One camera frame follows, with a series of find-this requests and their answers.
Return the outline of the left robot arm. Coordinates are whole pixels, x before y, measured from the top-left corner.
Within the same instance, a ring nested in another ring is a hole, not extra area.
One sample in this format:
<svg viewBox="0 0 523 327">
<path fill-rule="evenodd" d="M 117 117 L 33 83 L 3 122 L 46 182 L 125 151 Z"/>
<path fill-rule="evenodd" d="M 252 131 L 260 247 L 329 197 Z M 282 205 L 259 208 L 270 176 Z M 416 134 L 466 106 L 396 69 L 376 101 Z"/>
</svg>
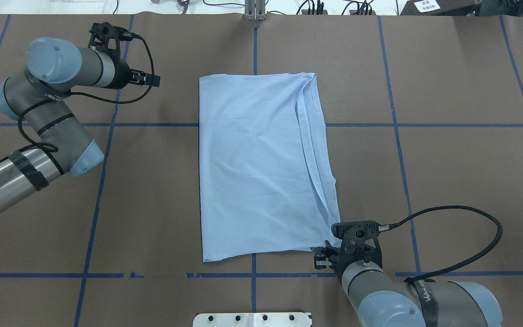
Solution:
<svg viewBox="0 0 523 327">
<path fill-rule="evenodd" d="M 14 120 L 27 145 L 0 160 L 0 213 L 47 188 L 66 173 L 79 177 L 104 161 L 104 152 L 65 100 L 75 86 L 122 89 L 160 86 L 160 77 L 131 69 L 118 48 L 89 47 L 42 37 L 26 52 L 23 69 L 0 84 L 0 112 Z"/>
</svg>

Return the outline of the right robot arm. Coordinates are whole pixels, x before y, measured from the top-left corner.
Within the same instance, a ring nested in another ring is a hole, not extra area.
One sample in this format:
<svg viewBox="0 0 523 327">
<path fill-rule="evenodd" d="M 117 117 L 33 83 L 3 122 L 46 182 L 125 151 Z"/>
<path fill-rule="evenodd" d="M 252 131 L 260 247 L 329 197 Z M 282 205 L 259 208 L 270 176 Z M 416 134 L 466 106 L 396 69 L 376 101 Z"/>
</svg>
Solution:
<svg viewBox="0 0 523 327">
<path fill-rule="evenodd" d="M 342 262 L 339 249 L 314 250 L 314 266 L 330 267 L 362 327 L 500 327 L 503 312 L 494 294 L 478 283 L 393 281 L 373 261 Z"/>
</svg>

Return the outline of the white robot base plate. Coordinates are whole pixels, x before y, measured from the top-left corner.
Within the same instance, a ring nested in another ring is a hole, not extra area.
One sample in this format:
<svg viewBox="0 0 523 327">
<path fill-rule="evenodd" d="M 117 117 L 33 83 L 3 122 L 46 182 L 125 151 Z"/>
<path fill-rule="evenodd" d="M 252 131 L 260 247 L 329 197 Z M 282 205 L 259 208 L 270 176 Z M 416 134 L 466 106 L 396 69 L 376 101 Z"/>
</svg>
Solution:
<svg viewBox="0 0 523 327">
<path fill-rule="evenodd" d="M 198 314 L 193 327 L 311 327 L 305 312 L 234 312 Z"/>
</svg>

